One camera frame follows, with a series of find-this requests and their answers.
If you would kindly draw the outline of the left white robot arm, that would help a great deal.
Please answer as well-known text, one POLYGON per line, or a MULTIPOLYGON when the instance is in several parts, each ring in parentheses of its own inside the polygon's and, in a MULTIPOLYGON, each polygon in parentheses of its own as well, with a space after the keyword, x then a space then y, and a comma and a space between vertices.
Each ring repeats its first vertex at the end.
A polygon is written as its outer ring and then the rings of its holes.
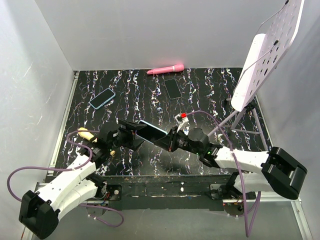
POLYGON ((136 138, 136 132, 146 127, 123 119, 118 122, 120 126, 115 129, 107 125, 99 131, 79 128, 76 133, 87 142, 80 145, 80 154, 73 163, 59 169, 60 174, 50 183, 23 195, 18 219, 39 239, 49 237, 60 220, 86 200, 108 199, 112 195, 107 181, 95 171, 117 148, 137 150, 144 140, 136 138))

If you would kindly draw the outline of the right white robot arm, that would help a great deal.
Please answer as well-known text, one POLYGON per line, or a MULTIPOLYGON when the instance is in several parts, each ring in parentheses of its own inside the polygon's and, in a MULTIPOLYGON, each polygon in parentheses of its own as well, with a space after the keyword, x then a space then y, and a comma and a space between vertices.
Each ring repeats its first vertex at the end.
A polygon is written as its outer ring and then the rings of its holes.
POLYGON ((182 149, 196 154, 209 168, 236 169, 225 187, 232 199, 247 192, 275 192, 286 199, 296 200, 308 172, 280 147, 260 152, 231 149, 211 143, 201 128, 185 134, 174 127, 167 134, 152 137, 152 143, 169 152, 182 149))

